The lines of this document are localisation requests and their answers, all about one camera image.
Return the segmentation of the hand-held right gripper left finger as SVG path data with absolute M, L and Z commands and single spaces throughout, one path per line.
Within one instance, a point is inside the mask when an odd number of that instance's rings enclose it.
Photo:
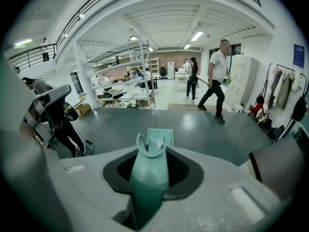
M 130 195 L 113 190 L 103 177 L 103 170 L 109 162 L 133 150 L 132 146 L 103 154 L 61 160 L 66 173 L 87 200 L 128 232 L 137 228 L 133 201 Z

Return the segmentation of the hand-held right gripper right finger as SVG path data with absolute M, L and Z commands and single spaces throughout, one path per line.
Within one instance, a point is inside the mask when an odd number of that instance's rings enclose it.
M 149 222 L 152 232 L 266 231 L 281 200 L 236 165 L 191 150 L 171 147 L 182 164 L 173 167 L 177 184 Z

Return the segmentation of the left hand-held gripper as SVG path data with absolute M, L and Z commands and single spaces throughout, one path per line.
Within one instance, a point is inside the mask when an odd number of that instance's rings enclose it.
M 20 133 L 36 139 L 42 147 L 48 147 L 55 130 L 49 107 L 56 104 L 60 110 L 65 110 L 65 98 L 70 93 L 70 85 L 63 85 L 37 95 L 25 113 Z

